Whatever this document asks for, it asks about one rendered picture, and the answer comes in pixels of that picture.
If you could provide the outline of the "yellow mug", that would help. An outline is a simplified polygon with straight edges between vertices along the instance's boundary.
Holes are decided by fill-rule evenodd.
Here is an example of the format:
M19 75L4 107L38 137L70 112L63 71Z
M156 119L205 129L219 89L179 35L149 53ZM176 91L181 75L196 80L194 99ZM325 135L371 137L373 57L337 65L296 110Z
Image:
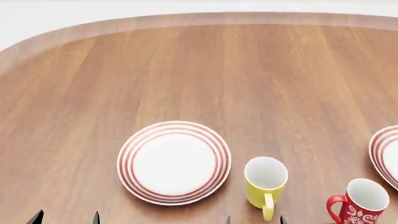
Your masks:
M287 168L275 158L255 157L245 165L244 177L248 202L262 210L265 221L272 220L275 204L288 181Z

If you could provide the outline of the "red patterned mug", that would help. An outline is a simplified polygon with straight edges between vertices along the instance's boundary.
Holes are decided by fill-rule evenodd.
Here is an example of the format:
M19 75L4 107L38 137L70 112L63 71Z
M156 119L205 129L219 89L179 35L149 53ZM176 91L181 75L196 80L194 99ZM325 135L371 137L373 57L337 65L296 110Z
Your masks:
M389 202L388 193L377 182L354 179L344 195L326 201L326 210L336 224L376 224Z

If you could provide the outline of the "white plate with red rings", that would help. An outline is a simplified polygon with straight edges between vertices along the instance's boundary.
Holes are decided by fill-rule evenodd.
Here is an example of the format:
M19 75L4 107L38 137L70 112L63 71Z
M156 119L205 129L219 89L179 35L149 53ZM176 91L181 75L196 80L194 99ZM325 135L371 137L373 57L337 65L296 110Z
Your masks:
M128 192L156 205L194 203L218 190L231 170L227 143L211 128L164 121L142 128L119 151L118 177Z
M376 132L369 141L368 153L379 175L398 191L398 124Z

